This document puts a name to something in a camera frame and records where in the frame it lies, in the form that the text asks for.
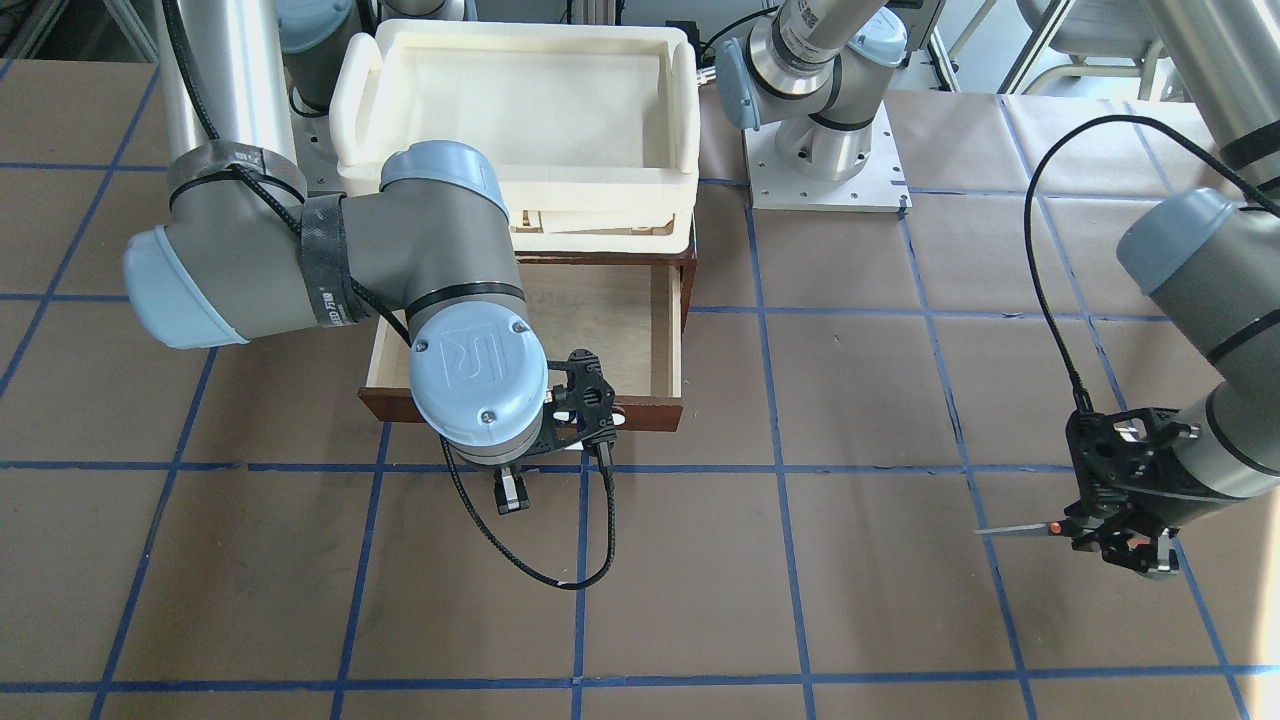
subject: wooden panel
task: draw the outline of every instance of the wooden panel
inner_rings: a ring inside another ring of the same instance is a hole
[[[618,393],[621,429],[680,423],[681,273],[672,265],[522,265],[530,324],[550,359],[579,347],[600,356]],[[563,375],[552,373],[552,384]],[[408,391],[408,348],[379,322],[360,397],[389,423],[421,423]]]

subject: gray strap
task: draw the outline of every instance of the gray strap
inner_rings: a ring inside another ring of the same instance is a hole
[[[347,231],[342,227],[342,195],[312,197],[302,206],[298,265],[316,323],[352,325],[369,316],[351,288]]]

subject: white plastic bin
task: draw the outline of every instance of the white plastic bin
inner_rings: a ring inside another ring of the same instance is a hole
[[[347,49],[338,173],[456,140],[494,164],[525,252],[678,254],[698,191],[694,51],[673,28],[389,20]]]

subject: mounting plate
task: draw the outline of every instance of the mounting plate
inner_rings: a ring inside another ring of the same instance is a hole
[[[881,104],[872,120],[872,152],[863,172],[836,183],[801,176],[778,155],[773,136],[781,123],[744,132],[751,199],[762,210],[833,210],[845,213],[896,213],[911,206],[897,142]]]

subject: light blue joint cap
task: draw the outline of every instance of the light blue joint cap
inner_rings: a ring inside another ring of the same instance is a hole
[[[1116,258],[1142,293],[1149,296],[1213,237],[1235,206],[1207,187],[1188,190],[1156,205],[1116,245]]]
[[[124,287],[142,325],[178,350],[248,342],[209,304],[163,227],[138,233],[124,251]]]
[[[502,202],[498,173],[489,159],[470,145],[452,140],[428,140],[410,145],[408,150],[393,152],[383,163],[379,190],[387,190],[387,186],[401,179],[434,179],[465,187],[488,199],[511,219],[511,213]]]
[[[746,69],[746,55],[736,37],[716,47],[716,87],[721,105],[733,127],[760,129],[760,96],[755,81]]]
[[[275,0],[280,51],[306,53],[329,38],[351,15],[356,0]]]
[[[881,8],[849,41],[849,47],[876,64],[896,68],[906,56],[906,26],[897,13]]]
[[[456,445],[494,447],[518,437],[540,416],[547,377],[547,354],[534,331],[484,300],[440,310],[410,348],[413,402]]]

